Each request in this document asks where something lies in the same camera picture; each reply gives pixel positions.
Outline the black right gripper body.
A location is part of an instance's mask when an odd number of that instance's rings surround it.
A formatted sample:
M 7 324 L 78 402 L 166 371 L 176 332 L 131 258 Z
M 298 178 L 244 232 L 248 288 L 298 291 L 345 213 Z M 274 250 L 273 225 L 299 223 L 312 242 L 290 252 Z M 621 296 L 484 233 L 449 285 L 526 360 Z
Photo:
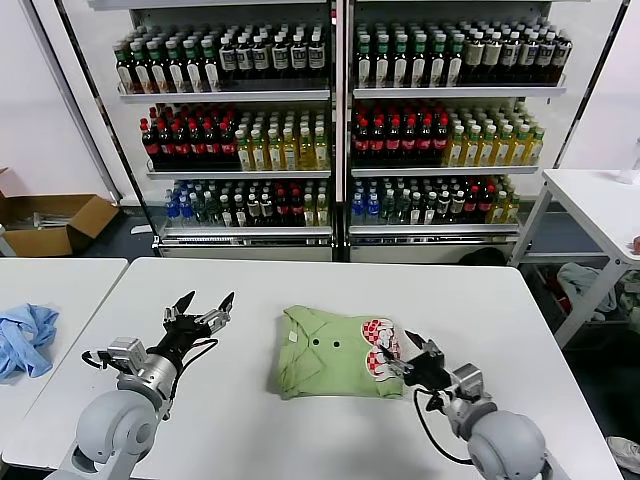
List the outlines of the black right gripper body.
M 448 388 L 451 376 L 445 369 L 445 357 L 440 351 L 423 352 L 408 362 L 410 369 L 404 374 L 406 386 Z

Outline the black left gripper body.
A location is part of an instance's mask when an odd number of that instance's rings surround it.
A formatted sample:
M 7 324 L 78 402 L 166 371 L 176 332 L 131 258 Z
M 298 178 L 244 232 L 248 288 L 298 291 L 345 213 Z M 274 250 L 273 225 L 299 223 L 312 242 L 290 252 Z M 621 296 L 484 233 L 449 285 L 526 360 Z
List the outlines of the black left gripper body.
M 210 336 L 210 327 L 195 318 L 177 318 L 163 323 L 165 335 L 155 347 L 161 356 L 184 356 L 192 345 Z

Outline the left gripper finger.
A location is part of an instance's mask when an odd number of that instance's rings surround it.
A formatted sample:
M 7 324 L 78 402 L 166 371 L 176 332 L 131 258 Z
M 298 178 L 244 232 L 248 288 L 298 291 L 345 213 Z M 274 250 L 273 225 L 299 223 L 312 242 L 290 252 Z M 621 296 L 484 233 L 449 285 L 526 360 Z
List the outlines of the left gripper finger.
M 233 308 L 234 293 L 229 293 L 217 308 L 210 310 L 195 320 L 198 325 L 205 325 L 211 334 L 216 334 L 231 321 L 231 310 Z
M 191 291 L 179 298 L 173 306 L 166 307 L 163 318 L 163 325 L 166 326 L 176 321 L 180 316 L 184 315 L 194 298 L 194 292 Z

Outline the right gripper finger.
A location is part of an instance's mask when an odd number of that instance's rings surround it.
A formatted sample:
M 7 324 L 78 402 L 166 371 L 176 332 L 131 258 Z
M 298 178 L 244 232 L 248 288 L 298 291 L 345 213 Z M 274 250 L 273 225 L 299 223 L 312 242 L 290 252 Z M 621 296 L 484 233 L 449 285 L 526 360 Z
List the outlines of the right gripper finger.
M 407 338 L 421 351 L 426 352 L 430 356 L 442 355 L 439 347 L 434 343 L 432 339 L 425 340 L 421 335 L 409 330 L 405 331 Z
M 409 374 L 414 370 L 414 366 L 404 360 L 396 358 L 393 353 L 380 345 L 379 349 L 385 359 L 385 363 L 390 366 L 395 374 Z

